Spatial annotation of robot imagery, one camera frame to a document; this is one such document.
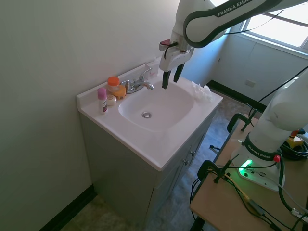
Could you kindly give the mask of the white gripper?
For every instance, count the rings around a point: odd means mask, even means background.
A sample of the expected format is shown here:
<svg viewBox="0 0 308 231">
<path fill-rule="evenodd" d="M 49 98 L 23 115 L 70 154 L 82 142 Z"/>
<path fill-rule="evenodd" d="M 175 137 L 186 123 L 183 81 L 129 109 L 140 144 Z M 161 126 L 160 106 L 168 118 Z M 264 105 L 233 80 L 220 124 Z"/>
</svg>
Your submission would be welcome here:
<svg viewBox="0 0 308 231">
<path fill-rule="evenodd" d="M 183 71 L 185 62 L 189 61 L 193 55 L 194 48 L 182 52 L 177 47 L 171 47 L 162 55 L 159 68 L 164 71 L 162 88 L 167 89 L 171 70 L 177 67 L 173 81 L 177 83 Z"/>
</svg>

